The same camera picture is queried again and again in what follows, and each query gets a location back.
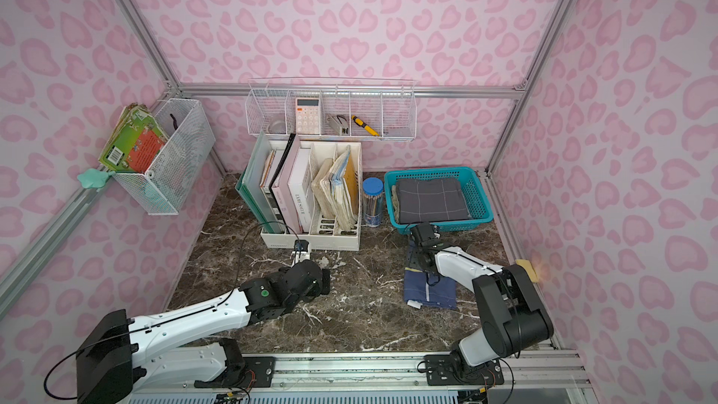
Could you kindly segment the navy blue pillowcase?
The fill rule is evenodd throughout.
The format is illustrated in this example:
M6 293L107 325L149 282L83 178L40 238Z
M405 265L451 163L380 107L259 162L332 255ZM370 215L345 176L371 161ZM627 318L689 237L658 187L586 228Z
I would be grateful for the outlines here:
M415 245L409 244L404 269L404 301L415 309L456 310L456 281L425 271Z

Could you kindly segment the teal plastic basket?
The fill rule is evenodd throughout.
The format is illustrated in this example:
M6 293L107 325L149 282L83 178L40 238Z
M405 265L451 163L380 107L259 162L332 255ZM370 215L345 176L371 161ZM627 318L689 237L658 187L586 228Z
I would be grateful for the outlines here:
M466 166L454 166L453 168L425 168L389 171L384 175L383 184L386 205L392 225L402 235L408 235L412 226L417 224L398 224L398 204L396 204L395 184L400 178L413 178L417 180L431 180L439 178L456 178L461 184L462 192L467 201L471 218L465 221L452 221L441 223L430 223L437 226L441 233L451 231L473 230L480 224L489 223L494 215L490 203L482 188L476 172Z

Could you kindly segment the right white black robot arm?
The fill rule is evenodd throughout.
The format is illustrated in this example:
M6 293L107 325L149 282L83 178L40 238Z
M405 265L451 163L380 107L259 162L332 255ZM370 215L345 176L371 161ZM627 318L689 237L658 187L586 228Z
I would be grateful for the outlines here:
M433 224L417 224L409 236L409 259L424 273L426 293L454 296L461 285L474 294L481 327L456 342L444 362L456 380L473 381L481 368L498 366L555 334L525 267L501 267L448 246Z

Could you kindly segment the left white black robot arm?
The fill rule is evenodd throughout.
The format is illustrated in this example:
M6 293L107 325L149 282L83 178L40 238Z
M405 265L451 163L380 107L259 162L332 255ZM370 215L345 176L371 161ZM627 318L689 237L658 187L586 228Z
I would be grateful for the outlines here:
M130 318L107 314L76 353L77 400L119 403L149 386L190 389L269 388L273 356L246 357L237 340L198 340L258 325L330 291L329 269L310 260L308 241L295 243L295 263L230 292L179 310Z

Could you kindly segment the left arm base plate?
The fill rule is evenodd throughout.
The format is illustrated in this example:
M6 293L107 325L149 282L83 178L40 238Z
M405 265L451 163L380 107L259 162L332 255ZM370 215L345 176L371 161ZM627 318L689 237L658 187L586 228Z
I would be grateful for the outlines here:
M239 361L226 360L223 369L209 381L195 381L197 389L269 388L274 376L276 358L273 356L243 357Z

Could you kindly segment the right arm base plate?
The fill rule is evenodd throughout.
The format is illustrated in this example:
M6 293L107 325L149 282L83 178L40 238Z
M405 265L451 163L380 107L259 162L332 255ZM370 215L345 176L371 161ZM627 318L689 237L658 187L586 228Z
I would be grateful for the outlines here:
M490 388L505 383L497 360L469 366L458 351L446 355L425 355L417 365L417 371L426 376L430 386L478 385Z

